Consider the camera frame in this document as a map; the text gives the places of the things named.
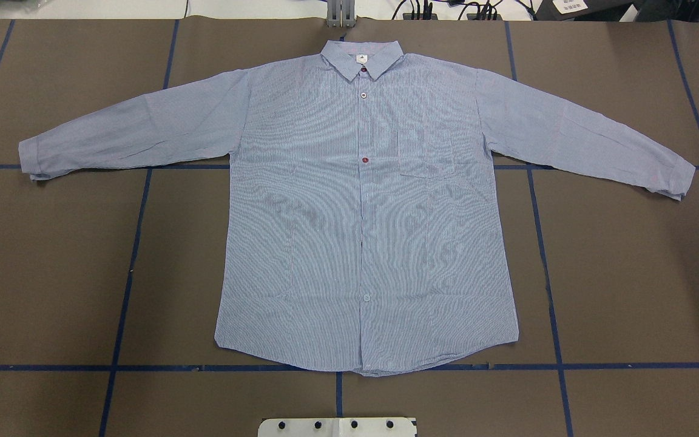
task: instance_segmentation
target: long-sleeve shirt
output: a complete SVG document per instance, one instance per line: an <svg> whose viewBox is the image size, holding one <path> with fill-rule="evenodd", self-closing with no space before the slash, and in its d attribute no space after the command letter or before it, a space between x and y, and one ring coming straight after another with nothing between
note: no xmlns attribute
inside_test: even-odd
<svg viewBox="0 0 699 437"><path fill-rule="evenodd" d="M34 180L230 154L217 345L368 376L517 340L492 152L676 200L694 174L599 113L397 42L152 92L19 152Z"/></svg>

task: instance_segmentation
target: black cable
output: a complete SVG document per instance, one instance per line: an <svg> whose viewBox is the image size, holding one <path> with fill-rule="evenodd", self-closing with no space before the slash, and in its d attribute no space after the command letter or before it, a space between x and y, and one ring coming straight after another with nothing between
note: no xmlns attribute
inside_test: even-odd
<svg viewBox="0 0 699 437"><path fill-rule="evenodd" d="M687 2L687 3L688 3L688 6L690 7L690 15L687 18L687 22L693 22L692 16L694 15L695 9L697 9L697 0L691 0L690 2Z"/></svg>
<svg viewBox="0 0 699 437"><path fill-rule="evenodd" d="M460 15L458 16L458 20L461 19L461 18L463 18L463 13L465 12L465 9L468 9L468 6L476 6L476 13L477 13L477 15L478 15L479 11L482 10L482 9L481 9L481 8L482 8L482 5L479 5L478 2L469 2L469 3L466 3L465 6L463 6L463 11L460 11Z"/></svg>
<svg viewBox="0 0 699 437"><path fill-rule="evenodd" d="M397 6L396 11L393 12L393 18L391 18L391 19L396 19L397 12L399 11L400 7L403 6L404 3L406 3L406 0L400 0L400 3Z"/></svg>
<svg viewBox="0 0 699 437"><path fill-rule="evenodd" d="M530 14L530 17L533 19L533 21L538 21L536 19L536 11L533 9L533 0L530 0L530 6L526 5L525 3L522 3L521 0L514 0L514 2L517 2L522 5L522 8L525 8L527 13Z"/></svg>
<svg viewBox="0 0 699 437"><path fill-rule="evenodd" d="M498 5L501 3L503 3L503 0L498 0L498 2L493 5L493 21L498 19Z"/></svg>
<svg viewBox="0 0 699 437"><path fill-rule="evenodd" d="M474 17L474 19L486 19L487 14L490 12L490 3L486 2L484 5L482 5L482 10L479 11L477 16Z"/></svg>

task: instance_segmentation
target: light blue dress shirt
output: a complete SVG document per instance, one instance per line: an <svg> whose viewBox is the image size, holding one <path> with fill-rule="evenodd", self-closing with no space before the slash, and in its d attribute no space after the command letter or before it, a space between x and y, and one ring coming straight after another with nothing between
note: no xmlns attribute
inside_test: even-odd
<svg viewBox="0 0 699 437"><path fill-rule="evenodd" d="M677 200L694 174L599 113L397 42L153 92L19 152L34 180L229 153L217 345L368 376L517 340L491 152Z"/></svg>

